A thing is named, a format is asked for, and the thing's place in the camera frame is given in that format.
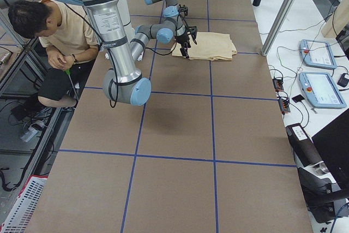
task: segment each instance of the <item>knee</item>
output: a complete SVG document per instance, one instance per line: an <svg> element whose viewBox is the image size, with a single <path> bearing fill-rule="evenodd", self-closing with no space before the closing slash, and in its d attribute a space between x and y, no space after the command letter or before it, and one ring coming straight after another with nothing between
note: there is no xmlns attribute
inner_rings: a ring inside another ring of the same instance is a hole
<svg viewBox="0 0 349 233"><path fill-rule="evenodd" d="M49 98L38 96L38 101L42 103L44 106L52 106L52 100Z"/></svg>

